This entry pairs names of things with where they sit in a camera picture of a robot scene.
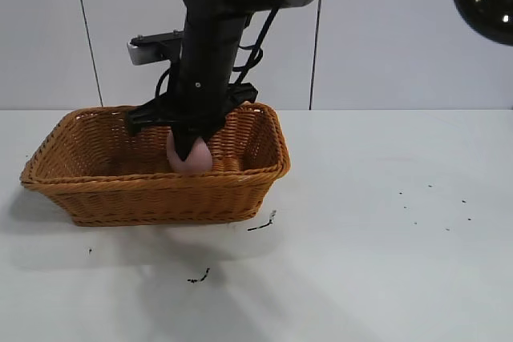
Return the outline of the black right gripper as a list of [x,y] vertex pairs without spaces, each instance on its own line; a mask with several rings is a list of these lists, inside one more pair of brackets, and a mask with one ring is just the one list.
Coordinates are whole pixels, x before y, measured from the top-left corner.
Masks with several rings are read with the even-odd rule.
[[166,34],[138,35],[127,44],[131,61],[140,66],[168,60],[154,98],[127,113],[129,135],[149,127],[172,129],[181,161],[197,139],[219,129],[228,99],[228,83],[249,14],[213,19],[188,15],[184,28]]

